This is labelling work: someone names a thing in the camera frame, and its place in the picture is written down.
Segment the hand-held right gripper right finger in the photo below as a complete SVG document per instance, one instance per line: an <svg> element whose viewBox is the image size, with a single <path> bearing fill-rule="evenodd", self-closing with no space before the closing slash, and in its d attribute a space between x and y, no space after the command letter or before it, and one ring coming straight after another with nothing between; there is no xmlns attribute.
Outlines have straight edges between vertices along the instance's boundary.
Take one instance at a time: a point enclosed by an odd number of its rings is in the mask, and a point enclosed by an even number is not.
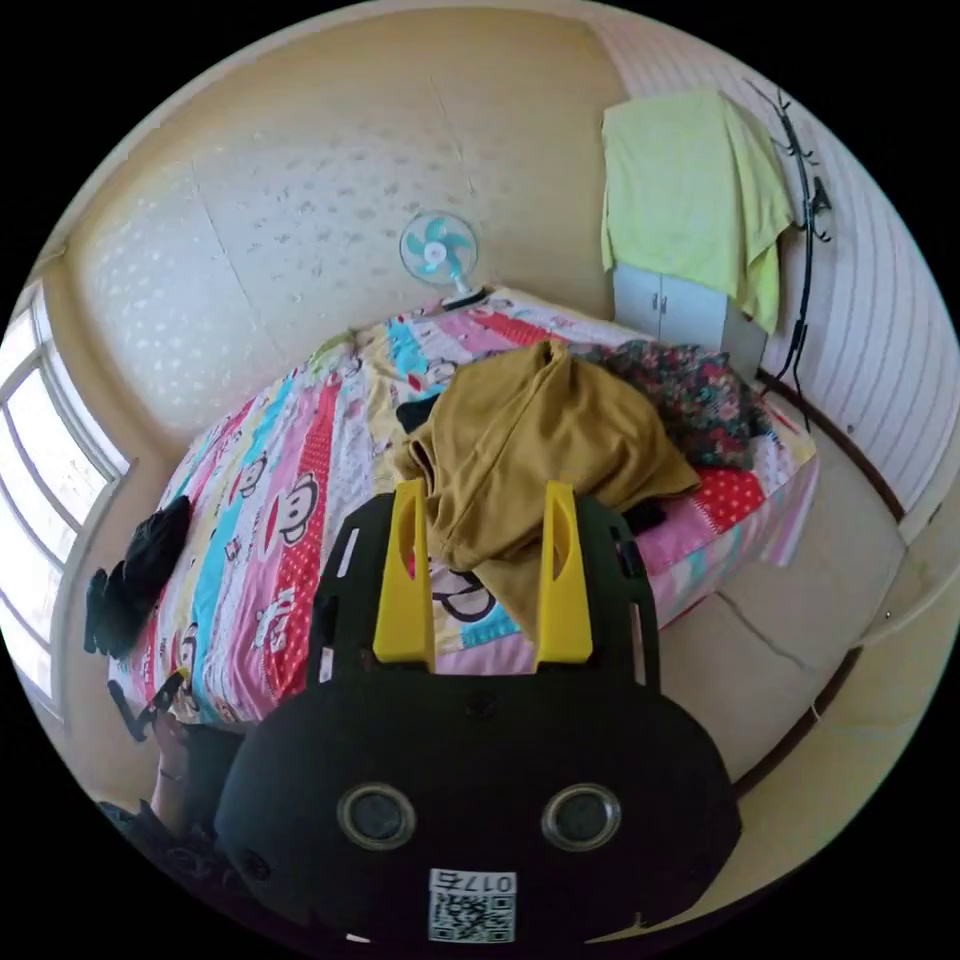
<svg viewBox="0 0 960 960"><path fill-rule="evenodd" d="M593 652L589 601L573 487L545 490L535 664L582 665Z"/></svg>

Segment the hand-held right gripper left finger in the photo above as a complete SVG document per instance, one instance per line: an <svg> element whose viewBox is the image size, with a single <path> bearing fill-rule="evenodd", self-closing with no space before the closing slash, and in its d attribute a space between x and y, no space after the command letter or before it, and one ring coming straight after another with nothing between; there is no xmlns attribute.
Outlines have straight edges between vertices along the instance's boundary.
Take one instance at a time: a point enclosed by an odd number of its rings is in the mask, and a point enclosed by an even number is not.
<svg viewBox="0 0 960 960"><path fill-rule="evenodd" d="M435 634L422 479L397 485L391 501L373 653L390 667L435 668Z"/></svg>

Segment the person's left hand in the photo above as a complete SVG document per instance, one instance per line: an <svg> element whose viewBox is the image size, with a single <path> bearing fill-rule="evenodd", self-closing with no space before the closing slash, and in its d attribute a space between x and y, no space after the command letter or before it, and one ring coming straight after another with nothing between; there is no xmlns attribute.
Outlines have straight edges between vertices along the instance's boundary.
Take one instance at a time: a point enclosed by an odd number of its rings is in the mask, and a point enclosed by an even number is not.
<svg viewBox="0 0 960 960"><path fill-rule="evenodd" d="M171 713L162 712L156 715L153 730L159 750L159 775L172 781L184 779L189 765L184 726Z"/></svg>

